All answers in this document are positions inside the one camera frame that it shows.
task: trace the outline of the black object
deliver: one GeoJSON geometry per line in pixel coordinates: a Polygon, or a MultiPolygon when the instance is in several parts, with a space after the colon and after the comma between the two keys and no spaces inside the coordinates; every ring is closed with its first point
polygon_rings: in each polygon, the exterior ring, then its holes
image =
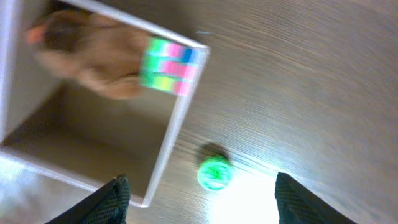
{"type": "Polygon", "coordinates": [[[129,181],[120,175],[47,224],[125,224],[129,201],[129,181]]]}
{"type": "Polygon", "coordinates": [[[278,173],[275,187],[279,224],[352,224],[288,174],[278,173]]]}

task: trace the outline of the white box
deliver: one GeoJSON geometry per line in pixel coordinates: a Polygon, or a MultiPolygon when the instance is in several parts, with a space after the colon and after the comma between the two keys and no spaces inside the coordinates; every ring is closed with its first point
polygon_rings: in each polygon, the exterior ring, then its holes
{"type": "Polygon", "coordinates": [[[1,1],[0,154],[90,191],[126,174],[130,204],[147,207],[210,50],[101,2],[62,1],[195,48],[200,64],[193,89],[186,97],[146,90],[136,99],[108,100],[65,84],[34,60],[23,38],[52,1],[1,1]]]}

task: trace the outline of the orange beak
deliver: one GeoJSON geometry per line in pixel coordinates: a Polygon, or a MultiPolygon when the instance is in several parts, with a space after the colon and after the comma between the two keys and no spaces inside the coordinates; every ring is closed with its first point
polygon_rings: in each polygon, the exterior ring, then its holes
{"type": "Polygon", "coordinates": [[[31,28],[30,30],[27,31],[25,40],[28,44],[36,44],[40,41],[43,41],[44,32],[45,32],[44,25],[31,28]]]}

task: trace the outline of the stuffed animal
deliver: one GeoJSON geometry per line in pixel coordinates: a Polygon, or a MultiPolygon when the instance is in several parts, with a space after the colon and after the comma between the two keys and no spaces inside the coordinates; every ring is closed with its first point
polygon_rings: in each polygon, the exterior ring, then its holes
{"type": "Polygon", "coordinates": [[[140,93],[139,69],[149,33],[112,18],[58,11],[26,33],[26,42],[52,74],[74,79],[111,99],[140,93]]]}

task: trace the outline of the brown stuffed toy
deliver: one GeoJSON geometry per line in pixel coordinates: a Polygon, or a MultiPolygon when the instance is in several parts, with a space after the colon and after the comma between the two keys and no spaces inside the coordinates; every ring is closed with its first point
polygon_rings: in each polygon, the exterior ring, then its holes
{"type": "Polygon", "coordinates": [[[149,34],[99,14],[58,11],[28,30],[26,41],[54,75],[101,96],[133,98],[149,34]]]}

